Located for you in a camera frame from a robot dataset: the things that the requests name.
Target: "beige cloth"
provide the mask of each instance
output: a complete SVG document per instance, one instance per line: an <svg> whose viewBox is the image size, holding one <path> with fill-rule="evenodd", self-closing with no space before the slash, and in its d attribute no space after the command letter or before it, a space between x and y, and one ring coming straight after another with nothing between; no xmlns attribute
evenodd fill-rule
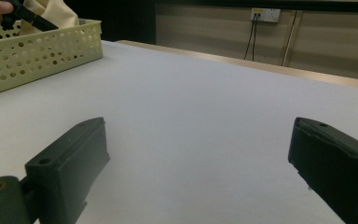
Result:
<svg viewBox="0 0 358 224"><path fill-rule="evenodd" d="M61 28L73 27L79 24L75 12L63 0L25 0L24 6L54 25ZM39 33L30 23L21 23L20 35Z"/></svg>

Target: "white table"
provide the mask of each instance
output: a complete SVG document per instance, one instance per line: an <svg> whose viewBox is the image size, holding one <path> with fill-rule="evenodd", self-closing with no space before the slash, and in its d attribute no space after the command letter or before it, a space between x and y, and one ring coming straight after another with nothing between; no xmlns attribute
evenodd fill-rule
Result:
<svg viewBox="0 0 358 224"><path fill-rule="evenodd" d="M103 116L112 160L78 223L342 223L287 154L296 117L358 139L357 87L120 43L103 53L0 93L0 175L23 178L39 151Z"/></svg>

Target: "plastic basket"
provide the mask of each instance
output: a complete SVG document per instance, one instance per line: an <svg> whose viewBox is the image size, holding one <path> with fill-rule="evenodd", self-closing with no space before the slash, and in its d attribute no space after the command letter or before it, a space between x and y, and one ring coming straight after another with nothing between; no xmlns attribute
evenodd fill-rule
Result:
<svg viewBox="0 0 358 224"><path fill-rule="evenodd" d="M100 21L15 36L20 28L20 21L12 30L0 27L0 91L103 57Z"/></svg>

